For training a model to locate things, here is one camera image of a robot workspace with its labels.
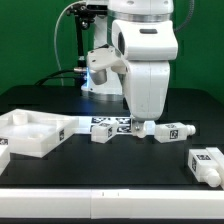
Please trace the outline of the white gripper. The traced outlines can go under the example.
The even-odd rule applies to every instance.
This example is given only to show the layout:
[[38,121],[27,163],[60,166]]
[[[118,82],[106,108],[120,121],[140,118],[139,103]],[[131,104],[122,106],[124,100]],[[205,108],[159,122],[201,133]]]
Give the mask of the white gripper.
[[[131,115],[138,121],[157,120],[164,108],[170,65],[168,61],[126,63],[127,72],[123,92]],[[132,131],[138,130],[138,122],[132,120]]]

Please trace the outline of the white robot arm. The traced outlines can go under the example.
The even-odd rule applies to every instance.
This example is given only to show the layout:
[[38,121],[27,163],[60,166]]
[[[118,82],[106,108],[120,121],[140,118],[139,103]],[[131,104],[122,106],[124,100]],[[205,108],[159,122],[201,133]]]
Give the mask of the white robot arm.
[[124,98],[132,132],[160,118],[178,43],[173,0],[86,0],[96,15],[94,49],[87,55],[82,93],[93,99]]

